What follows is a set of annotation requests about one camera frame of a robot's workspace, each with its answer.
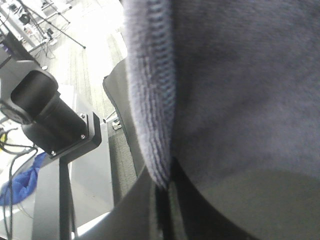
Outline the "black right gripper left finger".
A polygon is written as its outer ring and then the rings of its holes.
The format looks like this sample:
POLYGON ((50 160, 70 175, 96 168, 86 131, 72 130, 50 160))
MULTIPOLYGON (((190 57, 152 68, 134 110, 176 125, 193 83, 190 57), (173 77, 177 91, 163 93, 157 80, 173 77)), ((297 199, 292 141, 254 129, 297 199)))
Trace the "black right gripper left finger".
POLYGON ((146 167, 114 207, 77 240, 159 240, 159 192, 146 167))

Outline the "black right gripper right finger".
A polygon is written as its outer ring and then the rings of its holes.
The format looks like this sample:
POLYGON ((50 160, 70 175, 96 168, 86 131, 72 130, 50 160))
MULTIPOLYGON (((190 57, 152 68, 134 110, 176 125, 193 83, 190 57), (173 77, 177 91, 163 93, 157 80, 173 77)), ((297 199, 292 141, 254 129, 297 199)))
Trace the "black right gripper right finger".
POLYGON ((317 240, 319 164, 272 161, 225 173, 172 165, 177 231, 189 240, 317 240))

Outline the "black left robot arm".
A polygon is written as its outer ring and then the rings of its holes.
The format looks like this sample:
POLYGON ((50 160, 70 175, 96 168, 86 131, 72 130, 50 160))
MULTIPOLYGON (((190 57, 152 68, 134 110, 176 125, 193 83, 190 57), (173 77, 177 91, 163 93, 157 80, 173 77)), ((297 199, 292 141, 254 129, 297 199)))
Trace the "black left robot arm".
POLYGON ((32 60, 0 64, 0 110, 21 124, 25 136, 67 163, 102 142, 98 116, 82 102, 74 110, 62 99, 56 79, 32 60))

